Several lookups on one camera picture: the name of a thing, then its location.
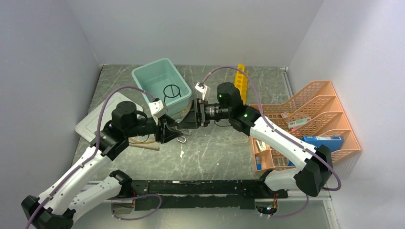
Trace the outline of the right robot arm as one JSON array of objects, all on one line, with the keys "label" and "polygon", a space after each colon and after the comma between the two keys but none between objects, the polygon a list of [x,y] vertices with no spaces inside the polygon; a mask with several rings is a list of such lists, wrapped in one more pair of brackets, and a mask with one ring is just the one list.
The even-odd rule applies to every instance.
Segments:
[{"label": "right robot arm", "polygon": [[278,127],[260,111],[243,103],[239,90],[233,83],[217,86],[218,102],[210,104],[201,98],[194,99],[186,116],[177,123],[178,129],[198,129],[211,121],[227,119],[231,127],[247,136],[264,142],[290,160],[294,169],[270,171],[258,184],[258,192],[268,198],[275,191],[299,189],[316,197],[332,175],[331,151],[306,143]]}]

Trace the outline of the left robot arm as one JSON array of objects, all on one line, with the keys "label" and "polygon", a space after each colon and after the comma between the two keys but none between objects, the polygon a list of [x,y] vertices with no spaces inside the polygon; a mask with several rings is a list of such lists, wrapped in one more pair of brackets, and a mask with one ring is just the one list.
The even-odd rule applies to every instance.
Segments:
[{"label": "left robot arm", "polygon": [[127,198],[132,178],[121,170],[111,172],[101,183],[85,189],[98,169],[114,161],[135,136],[154,135],[166,143],[182,133],[172,128],[162,101],[152,102],[152,117],[138,110],[134,102],[116,105],[111,119],[97,127],[96,137],[81,158],[39,196],[27,196],[21,203],[28,226],[37,229],[69,229],[85,213],[108,199]]}]

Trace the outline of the yellow test tube rack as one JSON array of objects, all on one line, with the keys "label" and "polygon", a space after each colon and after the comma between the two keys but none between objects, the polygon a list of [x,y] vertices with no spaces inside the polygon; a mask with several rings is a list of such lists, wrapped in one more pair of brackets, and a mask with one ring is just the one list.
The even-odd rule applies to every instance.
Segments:
[{"label": "yellow test tube rack", "polygon": [[234,77],[234,85],[240,92],[243,104],[246,104],[248,78],[240,71],[236,71],[235,77]]}]

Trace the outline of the black wire ring stand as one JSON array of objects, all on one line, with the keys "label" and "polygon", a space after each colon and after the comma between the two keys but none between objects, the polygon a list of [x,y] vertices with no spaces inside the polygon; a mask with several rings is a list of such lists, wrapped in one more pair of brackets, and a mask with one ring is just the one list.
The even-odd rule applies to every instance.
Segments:
[{"label": "black wire ring stand", "polygon": [[169,84],[164,87],[163,95],[164,95],[163,101],[166,101],[167,99],[174,99],[177,97],[181,97],[180,87],[175,84]]}]

